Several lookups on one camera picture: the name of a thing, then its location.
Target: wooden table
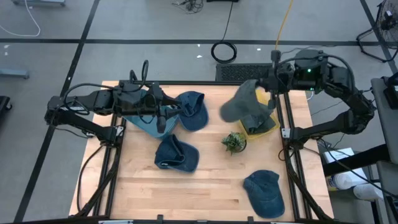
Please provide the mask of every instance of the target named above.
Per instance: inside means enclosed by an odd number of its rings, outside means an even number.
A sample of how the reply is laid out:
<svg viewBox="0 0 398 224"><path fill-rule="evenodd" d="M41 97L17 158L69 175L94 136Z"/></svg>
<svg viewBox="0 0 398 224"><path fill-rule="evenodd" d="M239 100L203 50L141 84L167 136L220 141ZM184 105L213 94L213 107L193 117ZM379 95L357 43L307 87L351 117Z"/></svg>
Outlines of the wooden table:
<svg viewBox="0 0 398 224"><path fill-rule="evenodd" d="M103 82L103 84L115 86L118 82ZM214 85L162 85L161 87L172 97L188 90L205 94L205 104L210 117L207 126L190 133L178 124L173 131L179 140L199 150L200 160L197 170L193 174L160 170L154 164L155 151L160 140L127 122L111 218L154 220L158 214L163 214L165 220L245 221L248 216L253 216L255 221L265 220L257 216L252 209L242 184L243 179L254 171L266 169L279 174L279 187L285 203L285 213L274 220L294 221L285 162L278 159L278 152L282 149L280 131L275 130L248 141L248 146L243 152L232 156L220 143L221 139L231 131L241 132L237 123L225 123L219 116L220 106L234 95L238 87ZM290 101L295 125L303 128L311 126L305 93L291 91ZM95 115L93 121L102 126L109 126L111 116ZM88 140L83 162L98 146L96 138ZM318 151L315 141L308 141L305 146ZM308 151L300 153L308 191L325 213L333 217L319 156ZM98 153L85 169L81 185L81 206L98 186L103 155L104 150ZM105 190L100 214L104 213L107 194ZM302 199L300 194L298 196L300 214L304 217ZM76 212L75 192L70 214Z"/></svg>

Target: concrete floor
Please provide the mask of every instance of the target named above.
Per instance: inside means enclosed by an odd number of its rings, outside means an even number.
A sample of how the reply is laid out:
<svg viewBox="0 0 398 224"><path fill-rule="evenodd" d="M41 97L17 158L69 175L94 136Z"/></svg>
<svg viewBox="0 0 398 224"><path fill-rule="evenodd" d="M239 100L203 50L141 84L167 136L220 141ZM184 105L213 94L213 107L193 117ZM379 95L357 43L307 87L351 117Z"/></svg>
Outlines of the concrete floor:
<svg viewBox="0 0 398 224"><path fill-rule="evenodd" d="M222 38L229 2L205 2L202 12L186 15L173 7L174 0L101 0L88 39L210 39ZM380 0L366 0L372 15ZM67 0L66 7L34 5L33 16L42 28L40 39L79 39L94 0ZM289 0L242 0L234 4L226 39L275 40ZM36 29L25 7L0 1L0 25L20 34ZM359 0L299 0L293 5L282 40L353 41L370 23ZM0 30L0 39L16 38ZM374 34L367 41L377 41ZM305 45L281 45L288 51ZM59 95L77 44L0 43L0 68L26 69L30 79L0 78L0 95L12 98L14 109L0 128L0 223L12 222L43 143L47 125L43 117L51 96ZM214 80L216 62L211 44L85 44L72 85L81 82L127 79L130 69L141 70L150 62L149 80ZM235 63L270 61L273 45L237 45ZM379 46L366 47L383 56ZM352 66L359 89L368 89L370 79L392 75L386 63L363 55L357 46L317 47L343 57ZM293 56L296 52L285 54ZM220 58L229 49L218 47ZM93 89L77 89L76 95ZM324 93L310 101L314 113L338 100ZM340 104L313 116L318 124L344 111ZM325 137L335 143L341 134ZM338 147L365 151L384 143L378 115L367 129L345 136ZM25 221L67 217L85 148L83 139L56 131L28 206ZM372 223L370 204L331 197L335 217L346 222Z"/></svg>

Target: green leaves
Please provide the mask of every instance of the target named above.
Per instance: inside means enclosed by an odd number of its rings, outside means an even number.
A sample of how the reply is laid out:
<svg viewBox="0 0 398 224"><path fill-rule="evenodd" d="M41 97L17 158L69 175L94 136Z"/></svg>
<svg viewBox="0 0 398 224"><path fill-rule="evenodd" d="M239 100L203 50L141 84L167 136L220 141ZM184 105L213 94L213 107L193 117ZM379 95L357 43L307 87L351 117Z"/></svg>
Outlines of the green leaves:
<svg viewBox="0 0 398 224"><path fill-rule="evenodd" d="M221 141L226 145L226 150L233 153L241 152L246 147L246 137L243 133L231 132L227 137Z"/></svg>

